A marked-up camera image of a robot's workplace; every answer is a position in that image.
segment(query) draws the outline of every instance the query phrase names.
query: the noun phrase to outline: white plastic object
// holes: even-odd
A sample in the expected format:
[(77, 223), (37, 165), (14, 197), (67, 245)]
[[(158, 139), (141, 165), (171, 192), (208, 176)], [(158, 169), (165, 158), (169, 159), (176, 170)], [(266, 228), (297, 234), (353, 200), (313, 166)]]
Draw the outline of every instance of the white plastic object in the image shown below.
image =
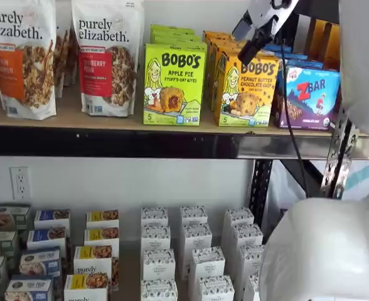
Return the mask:
[(369, 300), (369, 197), (301, 201), (265, 247), (261, 301), (323, 297)]
[(369, 1), (340, 0), (343, 106), (369, 134)]

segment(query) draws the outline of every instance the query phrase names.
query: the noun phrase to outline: metal bracket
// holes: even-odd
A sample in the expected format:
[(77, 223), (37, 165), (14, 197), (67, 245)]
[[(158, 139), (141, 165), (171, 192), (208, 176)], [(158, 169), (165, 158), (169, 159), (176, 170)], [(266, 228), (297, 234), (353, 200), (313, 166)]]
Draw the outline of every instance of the metal bracket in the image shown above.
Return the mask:
[(249, 208), (261, 227), (272, 169), (272, 160), (255, 160)]
[(321, 183), (323, 197), (342, 198), (352, 164), (351, 155), (355, 150), (358, 137), (358, 129), (348, 119), (345, 109), (341, 108)]

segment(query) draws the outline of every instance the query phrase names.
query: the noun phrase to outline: yellow box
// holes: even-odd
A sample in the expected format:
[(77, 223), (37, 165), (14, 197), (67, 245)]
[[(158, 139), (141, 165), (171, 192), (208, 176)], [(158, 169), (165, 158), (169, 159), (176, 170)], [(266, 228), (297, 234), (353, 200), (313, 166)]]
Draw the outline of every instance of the yellow box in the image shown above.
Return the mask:
[(219, 126), (267, 127), (279, 59), (257, 55), (248, 66), (223, 51), (218, 66), (215, 120)]

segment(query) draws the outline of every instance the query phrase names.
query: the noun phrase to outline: cartoon woman illustration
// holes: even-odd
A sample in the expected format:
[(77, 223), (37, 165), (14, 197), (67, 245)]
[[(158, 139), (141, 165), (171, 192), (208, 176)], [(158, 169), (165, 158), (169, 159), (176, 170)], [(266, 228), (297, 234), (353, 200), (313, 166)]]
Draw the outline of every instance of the cartoon woman illustration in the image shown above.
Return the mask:
[(146, 69), (146, 82), (144, 90), (144, 101), (146, 105), (158, 107), (159, 93), (162, 89), (161, 83), (161, 64), (153, 58)]
[(316, 104), (316, 108), (317, 108), (317, 115), (322, 115), (323, 112), (323, 102), (325, 100), (325, 93), (323, 93), (321, 95), (321, 98), (317, 99), (317, 104)]
[(225, 105), (229, 105), (230, 102), (236, 100), (239, 92), (239, 70), (233, 66), (225, 79), (225, 86), (223, 87), (222, 104), (221, 108)]

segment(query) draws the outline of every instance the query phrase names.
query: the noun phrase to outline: white wall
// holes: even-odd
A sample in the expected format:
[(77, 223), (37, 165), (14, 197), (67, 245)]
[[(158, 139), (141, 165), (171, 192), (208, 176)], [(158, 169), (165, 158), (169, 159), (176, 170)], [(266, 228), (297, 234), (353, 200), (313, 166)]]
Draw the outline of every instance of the white wall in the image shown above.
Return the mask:
[(139, 238), (140, 208), (202, 204), (219, 236), (223, 212), (246, 205), (252, 162), (243, 160), (94, 159), (0, 157), (0, 203), (13, 202), (9, 167), (29, 166), (34, 209), (73, 209), (73, 243), (79, 244), (85, 213), (117, 208), (123, 240)]

